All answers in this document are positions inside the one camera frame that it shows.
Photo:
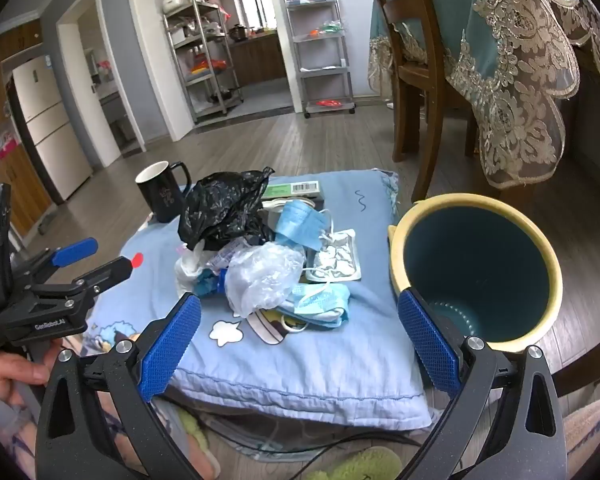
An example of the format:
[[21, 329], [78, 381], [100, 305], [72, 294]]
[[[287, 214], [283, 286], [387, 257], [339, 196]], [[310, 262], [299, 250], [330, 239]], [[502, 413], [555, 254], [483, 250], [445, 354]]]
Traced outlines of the person's left hand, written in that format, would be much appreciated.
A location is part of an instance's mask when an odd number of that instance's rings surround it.
[[45, 386], [63, 348], [60, 339], [52, 340], [42, 363], [33, 363], [19, 354], [0, 351], [0, 400], [11, 406], [23, 405], [24, 401], [15, 383]]

